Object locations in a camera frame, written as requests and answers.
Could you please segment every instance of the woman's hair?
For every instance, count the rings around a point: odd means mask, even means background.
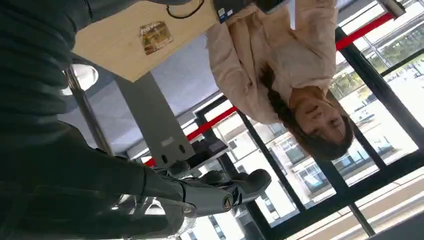
[[[307,135],[299,126],[295,119],[295,115],[290,110],[286,102],[281,98],[280,94],[273,90],[275,74],[272,68],[266,64],[261,69],[259,76],[260,82],[268,89],[268,99],[274,112],[282,124],[296,138],[299,145],[307,151],[315,160],[331,161],[342,157],[348,151],[353,140],[353,130],[348,117],[341,115],[346,127],[346,134],[342,143],[336,144],[318,136]]]

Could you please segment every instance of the pink jacket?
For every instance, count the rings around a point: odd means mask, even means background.
[[[207,31],[210,67],[216,84],[253,120],[280,122],[257,80],[266,62],[275,72],[272,88],[287,103],[293,88],[318,86],[325,93],[336,73],[336,0],[296,0],[295,29],[288,6],[266,15],[255,5]]]

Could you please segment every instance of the ceiling light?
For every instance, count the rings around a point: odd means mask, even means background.
[[[72,67],[73,71],[75,72],[75,76],[78,79],[79,85],[84,91],[88,90],[99,79],[99,72],[93,66],[85,64],[72,64]],[[63,89],[61,92],[65,96],[72,95],[72,91],[69,86]]]

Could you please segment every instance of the sleeve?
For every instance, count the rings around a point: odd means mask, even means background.
[[[246,115],[253,117],[254,84],[240,63],[228,26],[216,24],[206,33],[209,64],[221,92]]]
[[[90,148],[57,119],[66,110],[62,70],[71,64],[77,22],[89,23],[81,20],[85,2],[3,0],[0,9],[0,182],[134,195],[149,179],[158,186],[152,170]]]
[[[295,32],[321,58],[336,62],[337,0],[295,0]]]

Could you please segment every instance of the wooden table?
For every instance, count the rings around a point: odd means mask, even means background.
[[[183,6],[171,6],[172,13],[184,15],[199,5],[193,0]],[[173,42],[146,55],[140,39],[140,27],[164,21]],[[76,36],[74,53],[135,82],[183,45],[218,22],[212,0],[205,0],[200,10],[187,19],[168,15],[166,6],[141,1],[128,9],[90,25]]]

